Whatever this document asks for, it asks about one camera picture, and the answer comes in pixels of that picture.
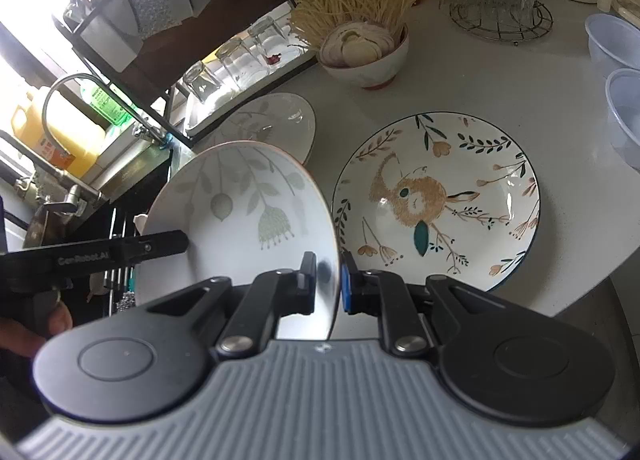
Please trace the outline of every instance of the faucet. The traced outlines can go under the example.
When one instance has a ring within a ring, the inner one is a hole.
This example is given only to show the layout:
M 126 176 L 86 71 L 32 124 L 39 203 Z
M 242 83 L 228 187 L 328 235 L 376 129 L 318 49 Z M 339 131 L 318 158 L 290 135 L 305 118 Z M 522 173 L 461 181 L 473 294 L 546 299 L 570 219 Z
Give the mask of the faucet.
M 100 191 L 85 184 L 79 178 L 76 178 L 66 170 L 58 169 L 48 160 L 45 160 L 31 148 L 21 143 L 20 140 L 15 138 L 5 130 L 0 130 L 0 138 L 7 141 L 16 150 L 26 156 L 34 164 L 41 167 L 44 171 L 49 173 L 63 188 L 68 190 L 63 202 L 48 202 L 46 208 L 52 212 L 72 214 L 78 210 L 79 199 L 84 200 L 88 204 L 93 205 L 95 208 L 100 207 L 102 204 L 108 201 L 108 198 Z
M 47 107 L 49 106 L 49 101 L 51 100 L 53 93 L 64 83 L 73 79 L 88 79 L 89 81 L 94 82 L 113 101 L 115 101 L 118 106 L 123 108 L 129 115 L 131 115 L 131 117 L 136 119 L 137 122 L 141 124 L 141 126 L 138 126 L 135 129 L 135 136 L 139 136 L 140 138 L 144 138 L 145 140 L 149 140 L 151 142 L 159 144 L 161 147 L 167 145 L 171 140 L 171 135 L 169 135 L 162 128 L 156 128 L 155 126 L 152 126 L 143 116 L 141 116 L 136 110 L 134 110 L 125 101 L 123 101 L 122 98 L 118 97 L 118 95 L 116 95 L 114 91 L 111 90 L 99 77 L 84 72 L 76 72 L 74 74 L 68 74 L 57 79 L 51 85 L 51 88 L 49 89 L 42 104 L 42 128 L 44 130 L 45 136 L 51 141 L 51 143 L 60 153 L 64 155 L 69 154 L 66 148 L 60 143 L 59 140 L 56 139 L 56 137 L 53 135 L 53 133 L 51 133 L 51 130 L 49 129 L 49 125 L 47 124 Z M 58 182 L 64 189 L 67 190 L 65 199 L 62 202 L 51 202 L 47 198 L 47 201 L 44 204 L 44 208 L 47 211 L 55 212 L 58 214 L 74 214 L 78 211 L 80 199 L 84 200 L 95 208 L 100 207 L 102 204 L 108 201 L 108 198 L 100 191 L 85 184 L 68 171 L 58 169 L 53 164 L 41 157 L 39 154 L 35 153 L 35 151 L 33 151 L 31 148 L 23 144 L 20 140 L 11 136 L 4 130 L 0 130 L 0 138 L 7 141 L 11 146 L 13 146 L 16 150 L 30 159 L 34 164 L 37 164 L 37 166 L 41 167 L 45 172 L 50 174 L 56 180 L 56 182 Z
M 99 77 L 87 74 L 84 72 L 76 72 L 75 74 L 68 74 L 62 76 L 51 85 L 46 97 L 44 98 L 44 103 L 42 103 L 42 128 L 44 130 L 45 136 L 51 141 L 51 143 L 56 147 L 56 149 L 64 154 L 68 155 L 69 152 L 66 148 L 60 144 L 60 141 L 56 139 L 56 137 L 51 133 L 49 129 L 49 125 L 47 124 L 47 107 L 49 106 L 49 101 L 58 88 L 60 88 L 67 81 L 71 81 L 73 79 L 88 79 L 89 81 L 97 84 L 113 101 L 117 103 L 119 107 L 124 109 L 131 117 L 137 120 L 142 126 L 137 127 L 134 130 L 134 136 L 144 138 L 145 140 L 149 140 L 151 142 L 155 142 L 159 144 L 161 147 L 164 147 L 169 140 L 171 139 L 171 135 L 169 135 L 166 130 L 162 128 L 156 128 L 152 126 L 145 117 L 141 116 L 136 110 L 134 110 L 131 106 L 129 106 L 125 101 L 122 100 L 113 90 L 111 90 Z

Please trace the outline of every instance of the glass cup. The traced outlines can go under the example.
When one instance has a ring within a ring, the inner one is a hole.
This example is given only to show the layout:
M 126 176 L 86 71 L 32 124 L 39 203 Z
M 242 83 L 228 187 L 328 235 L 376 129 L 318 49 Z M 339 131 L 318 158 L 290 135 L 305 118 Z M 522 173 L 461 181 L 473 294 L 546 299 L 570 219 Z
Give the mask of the glass cup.
M 182 82 L 210 112 L 230 100 L 236 92 L 196 61 L 182 76 Z
M 302 54 L 299 47 L 289 45 L 289 39 L 271 16 L 256 21 L 247 32 L 269 66 L 282 66 Z
M 237 37 L 222 45 L 216 51 L 216 57 L 241 90 L 246 90 L 270 73 Z

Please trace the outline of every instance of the yellow bottle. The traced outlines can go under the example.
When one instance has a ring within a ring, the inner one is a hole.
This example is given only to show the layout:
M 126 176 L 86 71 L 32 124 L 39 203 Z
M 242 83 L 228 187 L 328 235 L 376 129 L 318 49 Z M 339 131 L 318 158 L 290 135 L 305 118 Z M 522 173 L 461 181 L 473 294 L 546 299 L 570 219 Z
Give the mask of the yellow bottle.
M 104 130 L 88 119 L 59 92 L 54 92 L 47 106 L 47 125 L 70 155 L 63 155 L 44 135 L 42 104 L 49 88 L 30 87 L 25 101 L 18 104 L 11 118 L 14 135 L 44 159 L 72 175 L 82 176 L 95 164 L 104 142 Z

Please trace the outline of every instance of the hand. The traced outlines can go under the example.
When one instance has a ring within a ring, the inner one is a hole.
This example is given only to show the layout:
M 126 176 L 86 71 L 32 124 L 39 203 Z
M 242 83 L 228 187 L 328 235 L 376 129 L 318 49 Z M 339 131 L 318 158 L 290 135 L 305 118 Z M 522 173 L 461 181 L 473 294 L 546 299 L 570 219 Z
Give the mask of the hand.
M 69 309 L 59 302 L 49 315 L 49 333 L 57 335 L 74 325 Z M 47 340 L 12 319 L 0 318 L 0 348 L 23 357 L 34 357 Z

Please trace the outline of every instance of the leaf pattern plate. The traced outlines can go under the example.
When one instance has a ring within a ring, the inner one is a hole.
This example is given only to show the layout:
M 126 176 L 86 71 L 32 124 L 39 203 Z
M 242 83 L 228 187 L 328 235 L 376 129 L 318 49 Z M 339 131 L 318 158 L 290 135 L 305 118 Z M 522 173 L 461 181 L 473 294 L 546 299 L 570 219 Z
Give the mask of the leaf pattern plate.
M 306 100 L 278 92 L 240 106 L 210 136 L 219 144 L 232 140 L 258 140 L 289 153 L 304 164 L 316 137 L 316 116 Z
M 476 117 L 429 112 L 393 122 L 355 151 L 332 211 L 338 245 L 361 269 L 418 284 L 447 274 L 487 291 L 526 256 L 540 195 L 510 136 Z
M 292 156 L 262 142 L 227 142 L 180 169 L 149 209 L 145 234 L 181 229 L 189 249 L 136 267 L 136 302 L 212 276 L 248 284 L 316 254 L 316 308 L 282 319 L 280 338 L 328 338 L 338 300 L 338 249 L 324 197 Z

